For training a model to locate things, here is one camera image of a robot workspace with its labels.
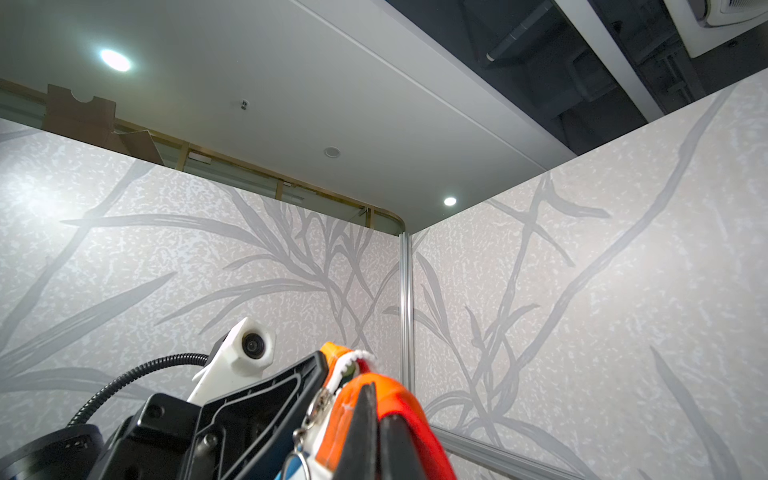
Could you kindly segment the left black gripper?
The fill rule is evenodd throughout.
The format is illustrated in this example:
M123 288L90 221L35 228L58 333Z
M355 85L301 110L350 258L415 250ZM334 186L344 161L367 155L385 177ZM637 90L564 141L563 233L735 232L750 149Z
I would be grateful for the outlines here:
M91 479L273 479L328 375L315 351L202 408L154 394L109 438Z

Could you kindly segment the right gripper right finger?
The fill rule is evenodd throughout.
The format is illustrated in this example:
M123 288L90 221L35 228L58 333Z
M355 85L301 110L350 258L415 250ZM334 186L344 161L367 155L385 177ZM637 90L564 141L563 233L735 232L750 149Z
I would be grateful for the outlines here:
M379 470L382 480L426 480L411 430L399 415L379 424Z

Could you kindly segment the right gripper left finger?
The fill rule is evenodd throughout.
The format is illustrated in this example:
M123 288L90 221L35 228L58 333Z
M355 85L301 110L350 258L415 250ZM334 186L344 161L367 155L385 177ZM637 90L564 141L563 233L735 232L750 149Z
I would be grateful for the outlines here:
M378 417L376 388L372 383L362 386L339 464L336 480L375 480L377 478Z

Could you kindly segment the colourful rainbow kids jacket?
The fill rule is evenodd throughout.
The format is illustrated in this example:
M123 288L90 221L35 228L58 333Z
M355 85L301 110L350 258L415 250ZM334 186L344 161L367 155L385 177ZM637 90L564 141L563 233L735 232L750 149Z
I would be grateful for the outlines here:
M454 479L456 473L432 431L416 397L397 380L382 375L375 356L333 343L320 351L328 364L328 375L294 431L294 447L286 457L279 479L334 479L344 442L363 385L376 388L378 417L377 478L379 470L379 424L387 416L403 417L412 434L427 479Z

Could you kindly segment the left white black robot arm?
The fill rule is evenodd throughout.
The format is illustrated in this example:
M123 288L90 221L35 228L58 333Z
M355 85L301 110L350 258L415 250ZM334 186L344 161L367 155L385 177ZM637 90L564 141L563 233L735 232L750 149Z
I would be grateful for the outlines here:
M154 394L109 438L78 424L1 460L4 479L272 479L328 373L316 351L250 386L195 405Z

